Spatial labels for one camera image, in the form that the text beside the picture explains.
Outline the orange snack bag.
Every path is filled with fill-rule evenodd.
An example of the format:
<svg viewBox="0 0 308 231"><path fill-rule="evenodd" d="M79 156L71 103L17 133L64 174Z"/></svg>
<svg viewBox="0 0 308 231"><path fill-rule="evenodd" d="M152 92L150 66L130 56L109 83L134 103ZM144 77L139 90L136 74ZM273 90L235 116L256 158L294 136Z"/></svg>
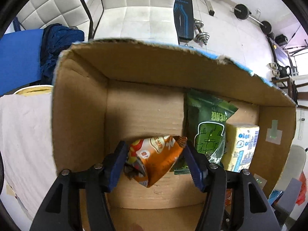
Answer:
<svg viewBox="0 0 308 231"><path fill-rule="evenodd" d="M161 136L131 143L124 174L144 187L153 186L177 162L187 144L187 137Z"/></svg>

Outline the yellow blue tissue pack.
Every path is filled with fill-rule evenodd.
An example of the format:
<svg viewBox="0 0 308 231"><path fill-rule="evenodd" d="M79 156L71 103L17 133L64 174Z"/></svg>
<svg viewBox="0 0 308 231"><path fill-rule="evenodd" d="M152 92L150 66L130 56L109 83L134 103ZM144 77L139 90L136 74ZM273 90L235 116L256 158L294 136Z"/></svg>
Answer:
<svg viewBox="0 0 308 231"><path fill-rule="evenodd" d="M225 170L240 172L249 169L258 141L259 126L226 124L226 147L221 163Z"/></svg>

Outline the grey plastic chair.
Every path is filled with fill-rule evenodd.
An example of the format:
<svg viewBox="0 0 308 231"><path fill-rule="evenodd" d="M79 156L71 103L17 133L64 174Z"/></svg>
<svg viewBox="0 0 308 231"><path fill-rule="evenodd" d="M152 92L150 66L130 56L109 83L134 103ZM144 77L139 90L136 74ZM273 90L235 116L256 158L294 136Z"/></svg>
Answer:
<svg viewBox="0 0 308 231"><path fill-rule="evenodd" d="M276 204L276 210L290 214L296 205L298 198L300 204L305 201L306 180L300 180L306 163L306 151L301 146L292 145L287 158L287 162L275 185L276 191L282 191L284 194Z"/></svg>

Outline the green snack bag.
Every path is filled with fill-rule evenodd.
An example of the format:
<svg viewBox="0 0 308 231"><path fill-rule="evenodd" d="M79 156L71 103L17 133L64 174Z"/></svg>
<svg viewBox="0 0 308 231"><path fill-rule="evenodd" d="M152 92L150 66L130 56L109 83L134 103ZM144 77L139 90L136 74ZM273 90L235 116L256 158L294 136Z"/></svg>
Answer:
<svg viewBox="0 0 308 231"><path fill-rule="evenodd" d="M238 108L213 95L190 90L185 98L185 136L198 153L221 165L226 145L226 123Z"/></svg>

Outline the brown cardboard box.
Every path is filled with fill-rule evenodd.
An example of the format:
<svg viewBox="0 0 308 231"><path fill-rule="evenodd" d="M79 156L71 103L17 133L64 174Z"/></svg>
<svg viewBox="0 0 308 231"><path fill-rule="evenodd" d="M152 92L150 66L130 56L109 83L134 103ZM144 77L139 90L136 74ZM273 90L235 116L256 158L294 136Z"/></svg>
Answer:
<svg viewBox="0 0 308 231"><path fill-rule="evenodd" d="M281 89L233 61L179 46L132 39L72 45L57 62L52 95L53 156L58 173L102 163L120 141L185 136L190 90L221 98L238 110L226 124L259 126L249 167L266 198L277 184L295 135L296 105ZM91 230L81 189L82 230ZM206 194L182 154L147 188L124 174L105 194L114 230L196 230Z"/></svg>

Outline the dark wooden chair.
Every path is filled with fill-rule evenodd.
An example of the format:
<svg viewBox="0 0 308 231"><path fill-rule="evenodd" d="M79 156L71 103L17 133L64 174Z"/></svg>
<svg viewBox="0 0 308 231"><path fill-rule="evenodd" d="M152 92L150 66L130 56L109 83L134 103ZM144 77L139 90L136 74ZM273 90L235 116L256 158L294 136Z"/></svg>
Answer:
<svg viewBox="0 0 308 231"><path fill-rule="evenodd" d="M307 82L296 85L291 77L272 78L271 81L280 89L287 90L288 96L297 104L298 108L307 110L307 106L298 103L298 100L307 101L307 92L298 91L298 88L307 87Z"/></svg>

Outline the blue foam mat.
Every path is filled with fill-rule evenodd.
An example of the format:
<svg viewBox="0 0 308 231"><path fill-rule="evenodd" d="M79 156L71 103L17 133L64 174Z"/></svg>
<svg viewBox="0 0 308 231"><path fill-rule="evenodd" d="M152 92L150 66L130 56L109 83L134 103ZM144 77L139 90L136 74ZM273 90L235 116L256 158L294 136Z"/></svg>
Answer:
<svg viewBox="0 0 308 231"><path fill-rule="evenodd" d="M43 30L24 30L3 35L0 48L0 94L39 81Z"/></svg>

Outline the chrome dumbbell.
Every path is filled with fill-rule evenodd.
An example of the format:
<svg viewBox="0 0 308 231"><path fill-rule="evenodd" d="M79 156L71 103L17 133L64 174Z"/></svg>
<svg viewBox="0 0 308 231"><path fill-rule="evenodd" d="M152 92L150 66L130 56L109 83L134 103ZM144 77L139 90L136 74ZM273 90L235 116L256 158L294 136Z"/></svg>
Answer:
<svg viewBox="0 0 308 231"><path fill-rule="evenodd" d="M195 36L197 42L207 45L210 35L207 32L202 31L204 23L201 20L194 19L194 28L198 31L198 34Z"/></svg>

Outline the dark blue cloth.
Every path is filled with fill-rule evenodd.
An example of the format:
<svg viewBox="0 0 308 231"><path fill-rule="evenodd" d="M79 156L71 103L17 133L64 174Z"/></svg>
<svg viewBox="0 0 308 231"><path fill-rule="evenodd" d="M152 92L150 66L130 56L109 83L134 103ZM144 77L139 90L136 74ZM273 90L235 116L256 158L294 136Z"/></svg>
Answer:
<svg viewBox="0 0 308 231"><path fill-rule="evenodd" d="M74 42L82 42L85 34L77 27L68 28L60 23L50 24L43 30L40 49L41 85L51 85L54 69L61 51L68 49Z"/></svg>

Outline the barbell with black plates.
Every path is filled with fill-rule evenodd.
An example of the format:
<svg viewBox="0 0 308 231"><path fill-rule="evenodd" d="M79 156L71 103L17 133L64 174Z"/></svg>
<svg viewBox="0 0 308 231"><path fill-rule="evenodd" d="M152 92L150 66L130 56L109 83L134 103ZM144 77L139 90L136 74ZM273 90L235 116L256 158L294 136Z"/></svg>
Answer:
<svg viewBox="0 0 308 231"><path fill-rule="evenodd" d="M234 15L236 16L237 19L240 19L240 20L246 20L248 18L252 19L253 21L255 21L256 23L259 24L259 26L260 26L260 28L261 28L261 30L264 34L272 33L271 24L266 20L260 21L260 20L256 19L255 17L253 17L251 15L250 10L244 4L237 4L234 7Z"/></svg>

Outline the black blue weight bench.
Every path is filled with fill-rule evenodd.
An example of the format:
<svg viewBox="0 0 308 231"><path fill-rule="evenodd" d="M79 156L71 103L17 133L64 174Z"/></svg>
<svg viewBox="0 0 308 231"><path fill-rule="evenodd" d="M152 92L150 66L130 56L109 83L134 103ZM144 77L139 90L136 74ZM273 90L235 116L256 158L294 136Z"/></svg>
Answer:
<svg viewBox="0 0 308 231"><path fill-rule="evenodd" d="M194 38L194 14L192 0L175 0L174 21L180 40L190 41Z"/></svg>

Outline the white padded chair near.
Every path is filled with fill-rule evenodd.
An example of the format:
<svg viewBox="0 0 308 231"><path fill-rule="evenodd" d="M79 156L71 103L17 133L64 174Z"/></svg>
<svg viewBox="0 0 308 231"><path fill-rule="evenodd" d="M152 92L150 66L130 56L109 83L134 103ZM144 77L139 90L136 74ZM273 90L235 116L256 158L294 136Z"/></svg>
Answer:
<svg viewBox="0 0 308 231"><path fill-rule="evenodd" d="M29 0L17 19L24 30L60 23L83 31L85 41L93 38L93 20L85 0Z"/></svg>

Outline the white padded chair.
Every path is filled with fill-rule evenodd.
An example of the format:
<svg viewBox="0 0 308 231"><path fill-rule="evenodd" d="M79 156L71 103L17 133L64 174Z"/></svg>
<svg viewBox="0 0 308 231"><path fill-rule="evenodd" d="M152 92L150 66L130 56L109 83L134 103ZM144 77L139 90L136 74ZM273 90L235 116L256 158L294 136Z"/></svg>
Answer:
<svg viewBox="0 0 308 231"><path fill-rule="evenodd" d="M103 13L95 39L131 38L177 45L175 0L101 0Z"/></svg>
<svg viewBox="0 0 308 231"><path fill-rule="evenodd" d="M83 31L85 41L93 38L93 20L85 0L29 0L17 19L24 30L60 23Z"/></svg>

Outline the white padded chair far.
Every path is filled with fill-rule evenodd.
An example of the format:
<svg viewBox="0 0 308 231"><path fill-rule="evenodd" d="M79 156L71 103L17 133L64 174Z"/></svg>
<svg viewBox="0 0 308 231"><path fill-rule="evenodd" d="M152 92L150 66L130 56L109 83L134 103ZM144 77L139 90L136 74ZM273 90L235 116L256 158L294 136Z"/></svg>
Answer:
<svg viewBox="0 0 308 231"><path fill-rule="evenodd" d="M131 38L177 45L175 0L101 0L103 13L95 39Z"/></svg>

